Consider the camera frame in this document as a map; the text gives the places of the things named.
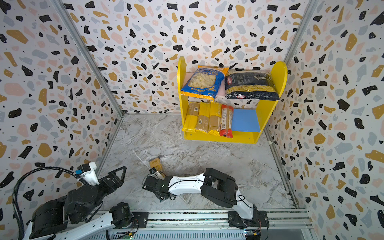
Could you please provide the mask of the dark blue pasta bag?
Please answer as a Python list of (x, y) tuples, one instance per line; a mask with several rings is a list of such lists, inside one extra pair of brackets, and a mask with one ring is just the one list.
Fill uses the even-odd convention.
[(157, 175), (157, 177), (162, 176), (162, 178), (164, 178), (166, 176), (160, 156), (158, 156), (152, 160), (149, 160), (149, 165), (150, 165), (150, 169), (156, 170), (155, 174)]

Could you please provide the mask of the yellow spaghetti bag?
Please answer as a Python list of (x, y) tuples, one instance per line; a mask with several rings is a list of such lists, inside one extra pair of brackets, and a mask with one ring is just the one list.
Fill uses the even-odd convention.
[(200, 111), (200, 103), (197, 102), (189, 102), (187, 116), (185, 123), (183, 125), (183, 132), (195, 133), (195, 127), (198, 122), (198, 116)]

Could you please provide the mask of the clear yellow spaghetti packet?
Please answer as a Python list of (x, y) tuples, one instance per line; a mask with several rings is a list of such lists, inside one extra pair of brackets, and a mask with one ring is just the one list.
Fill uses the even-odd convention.
[(209, 131), (209, 121), (210, 121), (210, 103), (200, 103), (199, 115), (197, 119), (197, 124), (195, 126), (195, 131), (208, 134)]

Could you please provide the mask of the yellow spaghetti box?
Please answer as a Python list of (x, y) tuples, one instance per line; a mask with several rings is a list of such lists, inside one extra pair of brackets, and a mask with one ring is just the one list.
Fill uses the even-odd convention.
[(221, 112), (222, 105), (220, 103), (211, 102), (210, 104), (210, 119), (208, 134), (213, 136), (220, 136), (221, 129)]

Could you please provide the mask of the red pasta packet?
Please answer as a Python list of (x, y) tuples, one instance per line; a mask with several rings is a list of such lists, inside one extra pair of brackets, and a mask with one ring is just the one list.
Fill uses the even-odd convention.
[(221, 128), (220, 128), (221, 137), (233, 138), (233, 131), (232, 131), (233, 114), (234, 114), (233, 107), (222, 105)]

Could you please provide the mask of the blue orecchiette pasta bag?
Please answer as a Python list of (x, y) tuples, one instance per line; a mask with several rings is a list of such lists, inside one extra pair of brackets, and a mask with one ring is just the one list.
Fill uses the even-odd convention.
[(199, 66), (181, 88), (181, 94), (214, 101), (228, 70), (229, 68)]

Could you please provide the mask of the black penne pasta bag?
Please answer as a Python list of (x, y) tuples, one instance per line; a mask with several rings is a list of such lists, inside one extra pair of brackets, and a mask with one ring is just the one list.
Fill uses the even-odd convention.
[(227, 99), (277, 101), (271, 76), (260, 71), (229, 71), (225, 78)]

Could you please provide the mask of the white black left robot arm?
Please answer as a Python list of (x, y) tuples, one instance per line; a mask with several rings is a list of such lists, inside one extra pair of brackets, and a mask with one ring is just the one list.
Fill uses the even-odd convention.
[[(13, 209), (19, 228), (20, 240), (83, 240), (93, 234), (114, 228), (126, 228), (132, 224), (133, 214), (129, 204), (119, 203), (108, 212), (96, 217), (106, 196), (121, 187), (126, 167), (120, 167), (98, 179), (94, 162), (80, 165), (76, 171), (60, 167), (42, 167), (23, 175), (13, 190)], [(57, 170), (75, 177), (82, 186), (69, 191), (64, 197), (39, 206), (25, 226), (18, 204), (18, 189), (30, 175), (44, 170)]]

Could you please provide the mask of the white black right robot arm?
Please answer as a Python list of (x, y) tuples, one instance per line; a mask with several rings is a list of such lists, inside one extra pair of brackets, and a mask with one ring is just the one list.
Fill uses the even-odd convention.
[(232, 209), (228, 213), (229, 226), (232, 228), (270, 226), (267, 213), (246, 200), (235, 178), (213, 168), (189, 177), (164, 177), (161, 172), (151, 169), (142, 188), (153, 193), (161, 202), (183, 194), (199, 194), (220, 207)]

